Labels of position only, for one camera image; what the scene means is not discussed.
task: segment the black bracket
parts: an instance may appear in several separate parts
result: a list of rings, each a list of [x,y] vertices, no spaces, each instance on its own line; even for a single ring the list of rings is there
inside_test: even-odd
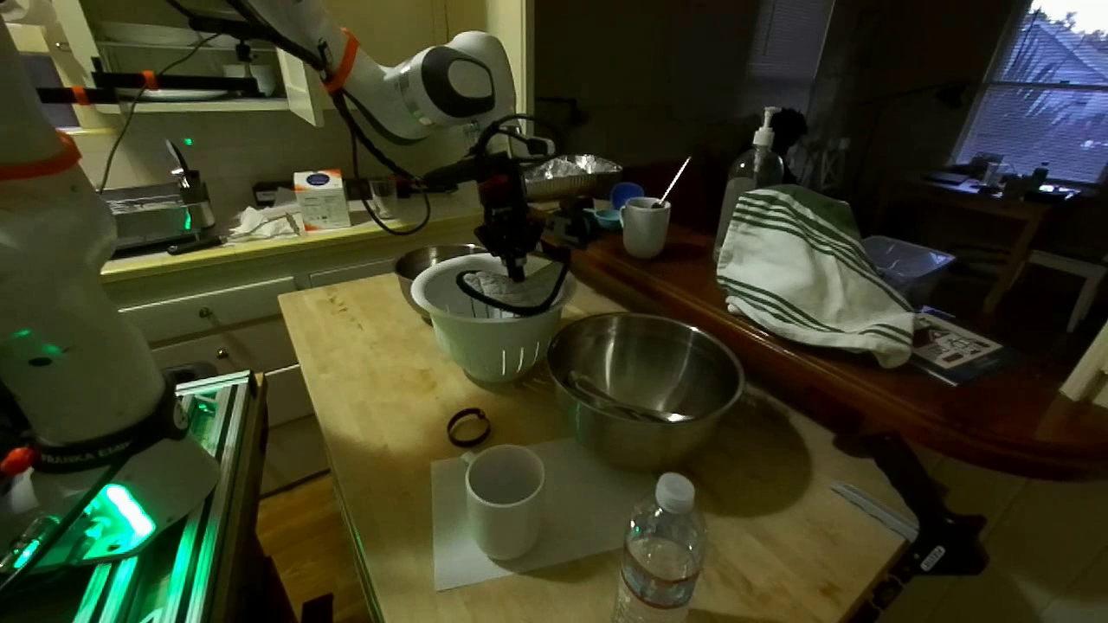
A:
[[[873,455],[918,518],[918,537],[895,555],[884,577],[873,582],[869,595],[847,615],[850,623],[878,619],[878,611],[918,574],[980,574],[988,568],[988,549],[976,538],[983,517],[948,512],[943,506],[943,488],[900,435],[836,435],[834,443],[845,452]]]

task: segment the white mug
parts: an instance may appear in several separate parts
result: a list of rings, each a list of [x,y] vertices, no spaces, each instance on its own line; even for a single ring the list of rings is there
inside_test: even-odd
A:
[[[623,248],[636,258],[652,258],[666,248],[668,237],[668,199],[656,196],[631,196],[619,207],[623,219]]]
[[[491,559],[524,556],[544,532],[547,467],[531,446],[489,446],[463,472],[479,548]]]

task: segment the white paper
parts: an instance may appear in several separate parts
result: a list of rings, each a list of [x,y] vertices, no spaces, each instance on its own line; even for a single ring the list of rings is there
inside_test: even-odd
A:
[[[652,478],[613,472],[574,439],[535,443],[532,451],[547,467],[544,537],[526,556],[510,565],[489,559],[472,537],[463,459],[453,455],[428,467],[432,574],[438,593],[514,570],[554,568],[623,544],[631,508],[652,490]]]

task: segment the black ring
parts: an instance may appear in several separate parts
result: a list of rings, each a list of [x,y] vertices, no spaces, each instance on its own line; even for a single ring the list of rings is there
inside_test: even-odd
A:
[[[453,446],[481,446],[489,439],[489,431],[491,431],[491,422],[483,417],[481,409],[461,409],[445,422],[445,439]]]

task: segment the bottle cap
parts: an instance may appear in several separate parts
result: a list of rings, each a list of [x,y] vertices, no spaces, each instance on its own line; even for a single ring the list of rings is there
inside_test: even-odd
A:
[[[694,502],[694,485],[676,472],[666,472],[654,485],[654,502],[666,512],[688,512]]]

